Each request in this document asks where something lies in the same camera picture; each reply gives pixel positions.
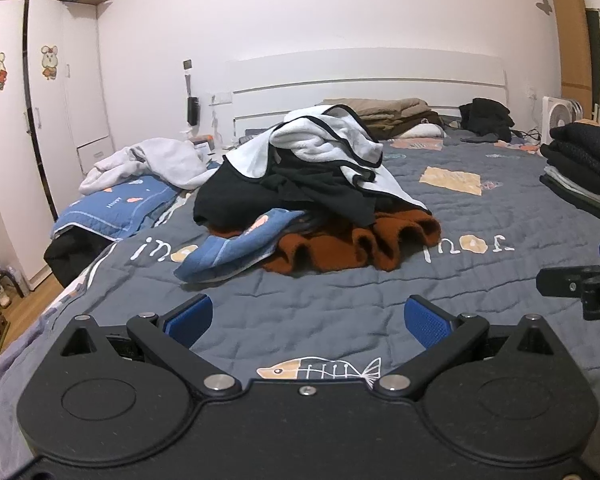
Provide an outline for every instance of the wooden floor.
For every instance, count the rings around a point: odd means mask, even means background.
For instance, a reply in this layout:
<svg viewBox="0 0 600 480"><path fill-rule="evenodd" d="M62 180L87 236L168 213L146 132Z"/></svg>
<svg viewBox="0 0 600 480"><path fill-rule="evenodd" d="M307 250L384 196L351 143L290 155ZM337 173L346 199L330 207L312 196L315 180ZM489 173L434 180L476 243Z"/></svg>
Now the wooden floor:
<svg viewBox="0 0 600 480"><path fill-rule="evenodd" d="M20 298L13 287L6 287L11 305L3 309L4 317L11 323L2 349L4 350L42 314L42 311L62 292L62 285L51 275L40 283L26 298Z"/></svg>

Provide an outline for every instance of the drawer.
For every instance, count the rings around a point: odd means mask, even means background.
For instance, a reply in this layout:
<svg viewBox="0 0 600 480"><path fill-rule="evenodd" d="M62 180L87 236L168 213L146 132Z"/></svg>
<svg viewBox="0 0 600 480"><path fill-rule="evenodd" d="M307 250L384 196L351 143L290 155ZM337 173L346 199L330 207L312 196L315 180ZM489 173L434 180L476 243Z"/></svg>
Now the drawer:
<svg viewBox="0 0 600 480"><path fill-rule="evenodd" d="M78 148L78 158L80 158L80 166L82 167L82 173L87 174L89 170L93 168L93 165L107 158L113 154L113 144L109 137L104 139L96 140L90 144L87 144L81 148Z"/></svg>

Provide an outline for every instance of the wardrobe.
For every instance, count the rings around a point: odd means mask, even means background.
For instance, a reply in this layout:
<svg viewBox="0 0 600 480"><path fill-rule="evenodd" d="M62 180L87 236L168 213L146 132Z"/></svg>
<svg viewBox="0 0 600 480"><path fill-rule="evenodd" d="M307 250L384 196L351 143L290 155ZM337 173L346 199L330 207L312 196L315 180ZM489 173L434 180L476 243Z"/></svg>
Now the wardrobe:
<svg viewBox="0 0 600 480"><path fill-rule="evenodd" d="M110 155L96 7L0 0L0 266L34 288L54 218Z"/></svg>

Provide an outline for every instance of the white wardrobe door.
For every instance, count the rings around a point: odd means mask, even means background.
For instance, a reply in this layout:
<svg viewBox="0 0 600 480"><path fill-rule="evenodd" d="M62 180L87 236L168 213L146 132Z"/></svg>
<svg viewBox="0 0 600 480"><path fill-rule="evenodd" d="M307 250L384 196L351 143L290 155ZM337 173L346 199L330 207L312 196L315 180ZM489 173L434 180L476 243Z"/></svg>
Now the white wardrobe door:
<svg viewBox="0 0 600 480"><path fill-rule="evenodd" d="M62 14L65 91L77 148L109 135L102 95L96 6L64 4Z"/></svg>
<svg viewBox="0 0 600 480"><path fill-rule="evenodd" d="M0 215L28 280L45 267L53 218L27 133L23 0L0 0Z"/></svg>
<svg viewBox="0 0 600 480"><path fill-rule="evenodd" d="M64 99L62 14L57 0L29 0L27 59L36 138L49 191L60 214L80 197L82 171Z"/></svg>

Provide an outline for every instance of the stack of folded clothes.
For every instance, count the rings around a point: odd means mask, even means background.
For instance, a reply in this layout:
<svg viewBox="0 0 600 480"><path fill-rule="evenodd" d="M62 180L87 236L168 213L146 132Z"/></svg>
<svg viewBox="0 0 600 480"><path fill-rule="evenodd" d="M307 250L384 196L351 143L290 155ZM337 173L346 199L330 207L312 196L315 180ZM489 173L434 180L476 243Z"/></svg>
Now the stack of folded clothes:
<svg viewBox="0 0 600 480"><path fill-rule="evenodd" d="M548 166L540 181L556 195L600 218L600 126L571 123L553 128L541 146Z"/></svg>
<svg viewBox="0 0 600 480"><path fill-rule="evenodd" d="M185 282L258 262L288 274L373 265L396 269L402 242L440 241L440 224L382 165L382 144L345 105L296 110L236 150L200 187L194 220L210 232L174 272Z"/></svg>
<svg viewBox="0 0 600 480"><path fill-rule="evenodd" d="M426 102L417 97L390 101L325 99L321 104L343 104L351 108L379 140L393 139L398 136L444 137L443 122L440 116Z"/></svg>

